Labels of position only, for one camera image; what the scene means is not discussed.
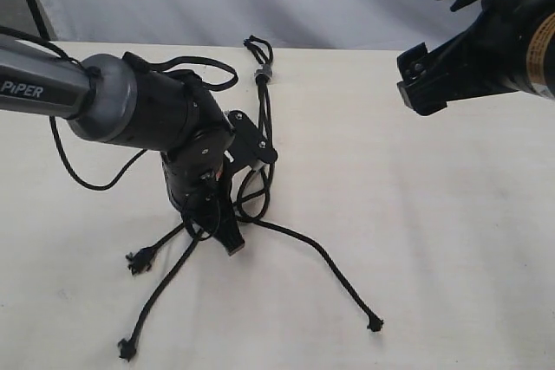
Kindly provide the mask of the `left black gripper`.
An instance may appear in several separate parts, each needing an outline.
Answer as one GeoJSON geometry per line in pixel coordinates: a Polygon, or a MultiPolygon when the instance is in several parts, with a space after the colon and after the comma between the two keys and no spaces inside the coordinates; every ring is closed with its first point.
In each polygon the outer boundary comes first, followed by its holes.
{"type": "Polygon", "coordinates": [[[245,246],[231,201],[231,177],[225,151],[228,131],[198,131],[160,154],[171,204],[189,231],[215,231],[214,238],[233,256],[245,246]]]}

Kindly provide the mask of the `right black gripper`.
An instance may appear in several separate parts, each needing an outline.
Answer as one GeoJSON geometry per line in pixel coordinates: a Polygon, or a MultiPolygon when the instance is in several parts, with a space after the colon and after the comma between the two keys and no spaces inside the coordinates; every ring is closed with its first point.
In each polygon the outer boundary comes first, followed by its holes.
{"type": "Polygon", "coordinates": [[[531,38],[533,0],[509,10],[494,0],[482,3],[476,21],[452,42],[429,51],[422,42],[397,57],[404,104],[430,116],[461,101],[522,91],[531,94],[526,49],[531,38]]]}

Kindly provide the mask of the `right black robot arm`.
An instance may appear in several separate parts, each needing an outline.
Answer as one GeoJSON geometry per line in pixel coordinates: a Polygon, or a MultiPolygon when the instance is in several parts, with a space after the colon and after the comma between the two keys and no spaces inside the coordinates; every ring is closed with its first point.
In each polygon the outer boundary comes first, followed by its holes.
{"type": "Polygon", "coordinates": [[[554,0],[519,0],[505,15],[486,7],[434,50],[421,43],[397,58],[404,104],[429,116],[451,101],[525,92],[554,98],[554,0]]]}

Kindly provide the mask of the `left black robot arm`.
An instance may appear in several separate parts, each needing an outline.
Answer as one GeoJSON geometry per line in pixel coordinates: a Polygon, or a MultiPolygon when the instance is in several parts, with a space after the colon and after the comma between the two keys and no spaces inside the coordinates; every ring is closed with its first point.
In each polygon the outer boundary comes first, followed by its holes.
{"type": "Polygon", "coordinates": [[[70,57],[56,45],[1,30],[1,107],[64,119],[79,138],[155,151],[168,198],[229,254],[244,246],[231,201],[226,151],[235,130],[216,87],[190,69],[197,57],[151,63],[126,53],[70,57]]]}

